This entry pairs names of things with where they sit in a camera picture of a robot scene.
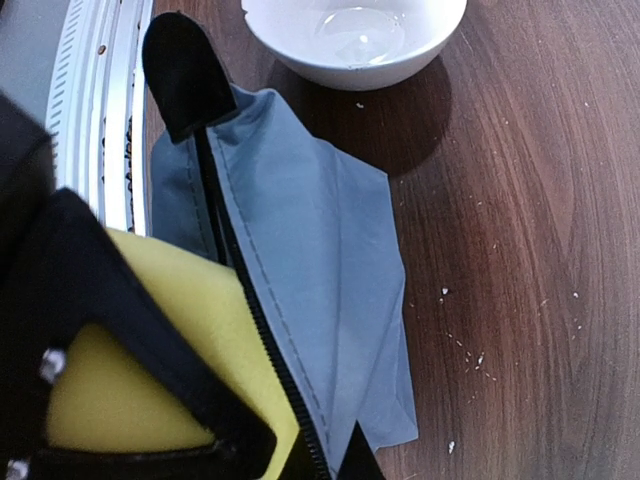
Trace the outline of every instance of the dark wood grain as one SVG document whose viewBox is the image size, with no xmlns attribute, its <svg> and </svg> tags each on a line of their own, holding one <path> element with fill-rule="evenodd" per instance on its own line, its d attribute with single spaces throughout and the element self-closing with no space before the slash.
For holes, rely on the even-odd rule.
<svg viewBox="0 0 640 480">
<path fill-rule="evenodd" d="M 157 8 L 390 174 L 421 431 L 379 453 L 390 480 L 640 478 L 640 3 L 470 0 L 436 62 L 367 94 L 287 71 L 239 0 Z"/>
</svg>

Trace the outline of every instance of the grey fabric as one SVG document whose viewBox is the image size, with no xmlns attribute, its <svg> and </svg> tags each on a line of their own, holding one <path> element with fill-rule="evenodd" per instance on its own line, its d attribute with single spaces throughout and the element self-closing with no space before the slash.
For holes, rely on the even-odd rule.
<svg viewBox="0 0 640 480">
<path fill-rule="evenodd" d="M 274 91 L 235 90 L 208 129 L 251 279 L 335 474 L 356 420 L 372 448 L 417 438 L 405 274 L 387 177 L 312 137 Z M 152 155 L 153 235 L 215 259 L 193 140 Z"/>
</svg>

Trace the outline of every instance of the yellow foam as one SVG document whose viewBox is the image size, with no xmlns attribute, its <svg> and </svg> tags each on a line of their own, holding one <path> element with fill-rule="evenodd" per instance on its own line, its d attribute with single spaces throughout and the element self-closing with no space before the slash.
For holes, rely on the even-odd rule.
<svg viewBox="0 0 640 480">
<path fill-rule="evenodd" d="M 109 232 L 147 291 L 203 360 L 276 433 L 265 479 L 278 478 L 299 427 L 232 270 L 150 238 Z M 101 327 L 68 352 L 47 418 L 50 444 L 158 452 L 211 443 L 188 411 Z"/>
</svg>

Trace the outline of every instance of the black zipper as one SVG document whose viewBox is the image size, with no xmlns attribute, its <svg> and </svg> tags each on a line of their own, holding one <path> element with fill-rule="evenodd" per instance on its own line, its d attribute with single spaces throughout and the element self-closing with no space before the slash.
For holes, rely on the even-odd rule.
<svg viewBox="0 0 640 480">
<path fill-rule="evenodd" d="M 253 287 L 253 282 L 251 281 L 249 270 L 244 261 L 242 251 L 240 250 L 238 239 L 235 231 L 233 230 L 229 212 L 224 200 L 224 195 L 222 194 L 222 186 L 220 184 L 218 170 L 211 152 L 211 145 L 209 143 L 206 130 L 204 128 L 197 129 L 194 132 L 194 138 L 207 206 L 211 205 L 215 208 L 215 210 L 212 211 L 211 207 L 209 207 L 209 217 L 211 218 L 211 221 L 213 222 L 214 218 L 216 219 L 216 224 L 212 225 L 212 227 L 214 228 L 214 232 L 217 232 L 217 220 L 220 221 L 222 233 L 226 240 L 225 243 L 233 263 L 233 268 L 235 269 L 238 280 L 244 289 L 247 304 L 249 305 L 253 321 L 256 324 L 258 334 L 262 339 L 262 343 L 264 344 L 276 375 L 282 384 L 282 388 L 287 395 L 291 409 L 296 416 L 300 431 L 302 432 L 309 449 L 309 453 L 315 467 L 315 479 L 330 480 L 331 475 L 329 473 L 329 466 L 322 450 L 318 432 L 313 424 L 307 405 L 302 399 L 302 395 L 300 394 L 300 391 L 291 376 L 291 372 L 289 371 L 284 358 L 282 358 L 282 353 L 273 338 L 273 333 L 269 328 L 264 311 L 262 310 L 262 305 L 260 305 L 258 295 Z"/>
</svg>

